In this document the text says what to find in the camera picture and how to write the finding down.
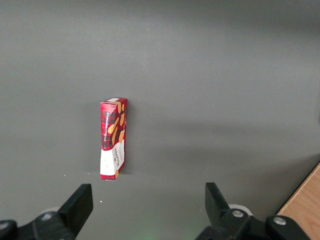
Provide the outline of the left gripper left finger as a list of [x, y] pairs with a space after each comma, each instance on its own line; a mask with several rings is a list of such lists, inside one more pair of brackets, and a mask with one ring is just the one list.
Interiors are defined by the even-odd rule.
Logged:
[[92, 185], [79, 188], [56, 211], [45, 211], [18, 226], [12, 219], [0, 222], [2, 240], [75, 240], [93, 210]]

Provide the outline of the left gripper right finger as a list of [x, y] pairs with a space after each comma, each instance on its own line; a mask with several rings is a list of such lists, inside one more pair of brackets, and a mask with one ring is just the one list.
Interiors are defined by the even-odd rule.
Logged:
[[211, 223], [197, 240], [308, 240], [291, 218], [271, 215], [260, 221], [244, 210], [227, 204], [214, 182], [205, 184], [205, 210]]

